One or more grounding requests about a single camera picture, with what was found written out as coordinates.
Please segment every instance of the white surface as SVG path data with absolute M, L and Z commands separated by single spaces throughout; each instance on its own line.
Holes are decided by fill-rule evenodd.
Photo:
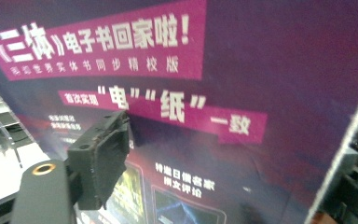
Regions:
M 36 143 L 18 148 L 22 166 L 21 169 L 14 150 L 0 155 L 0 199 L 19 190 L 22 173 L 30 166 L 40 161 L 49 160 Z

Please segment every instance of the purple poster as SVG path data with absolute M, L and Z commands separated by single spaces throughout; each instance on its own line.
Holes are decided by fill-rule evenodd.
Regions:
M 83 223 L 303 223 L 358 106 L 358 1 L 0 2 L 0 95 L 52 158 L 111 111 Z

